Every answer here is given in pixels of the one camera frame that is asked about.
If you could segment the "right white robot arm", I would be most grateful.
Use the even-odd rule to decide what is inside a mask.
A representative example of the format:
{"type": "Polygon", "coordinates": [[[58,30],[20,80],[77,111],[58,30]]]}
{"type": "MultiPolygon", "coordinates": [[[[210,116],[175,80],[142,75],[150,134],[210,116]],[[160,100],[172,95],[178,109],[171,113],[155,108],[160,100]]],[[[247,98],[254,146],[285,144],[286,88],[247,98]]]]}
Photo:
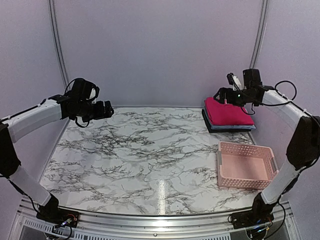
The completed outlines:
{"type": "Polygon", "coordinates": [[[214,95],[219,103],[238,107],[245,104],[270,107],[289,127],[293,135],[286,148],[286,158],[279,173],[253,200],[247,219],[258,224],[270,213],[282,195],[296,184],[300,174],[312,167],[320,157],[320,118],[299,107],[275,87],[256,85],[238,89],[221,87],[214,95]]]}

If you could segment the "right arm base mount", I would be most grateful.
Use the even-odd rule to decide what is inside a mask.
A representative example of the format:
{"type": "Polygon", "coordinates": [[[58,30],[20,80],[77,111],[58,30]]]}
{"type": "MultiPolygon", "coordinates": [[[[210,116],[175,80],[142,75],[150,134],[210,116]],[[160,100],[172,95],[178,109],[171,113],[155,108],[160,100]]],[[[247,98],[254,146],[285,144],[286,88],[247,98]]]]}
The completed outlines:
{"type": "Polygon", "coordinates": [[[263,216],[257,216],[252,210],[245,210],[233,212],[227,220],[233,225],[234,229],[241,229],[271,223],[274,220],[274,215],[269,212],[263,216]]]}

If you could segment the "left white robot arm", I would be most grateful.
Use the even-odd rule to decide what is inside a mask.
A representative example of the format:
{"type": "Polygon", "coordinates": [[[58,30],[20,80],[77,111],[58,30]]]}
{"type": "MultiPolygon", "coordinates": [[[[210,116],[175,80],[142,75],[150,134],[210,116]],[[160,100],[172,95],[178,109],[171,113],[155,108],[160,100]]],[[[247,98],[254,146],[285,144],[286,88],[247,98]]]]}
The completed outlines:
{"type": "Polygon", "coordinates": [[[83,123],[111,118],[114,109],[110,101],[74,99],[54,95],[36,106],[5,117],[0,121],[0,174],[21,194],[39,204],[39,212],[53,223],[63,219],[58,199],[46,190],[22,166],[15,149],[16,143],[42,127],[81,118],[83,123]]]}

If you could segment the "light blue shirt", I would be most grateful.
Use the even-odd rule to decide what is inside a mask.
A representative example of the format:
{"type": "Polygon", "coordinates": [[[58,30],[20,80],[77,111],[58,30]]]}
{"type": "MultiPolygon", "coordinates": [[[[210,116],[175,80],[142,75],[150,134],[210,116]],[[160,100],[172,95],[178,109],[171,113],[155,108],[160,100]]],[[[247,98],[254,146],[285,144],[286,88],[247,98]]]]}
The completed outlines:
{"type": "Polygon", "coordinates": [[[209,121],[209,117],[207,111],[203,108],[201,110],[201,114],[205,125],[210,133],[217,132],[250,132],[251,130],[255,130],[255,125],[213,125],[209,121]]]}

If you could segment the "magenta red garment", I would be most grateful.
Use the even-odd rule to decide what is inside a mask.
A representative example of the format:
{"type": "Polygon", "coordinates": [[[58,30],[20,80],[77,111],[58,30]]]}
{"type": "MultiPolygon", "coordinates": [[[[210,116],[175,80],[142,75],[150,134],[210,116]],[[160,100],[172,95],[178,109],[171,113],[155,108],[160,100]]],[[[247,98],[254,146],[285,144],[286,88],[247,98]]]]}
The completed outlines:
{"type": "Polygon", "coordinates": [[[253,126],[254,121],[240,107],[219,103],[213,97],[204,100],[209,122],[214,126],[253,126]]]}

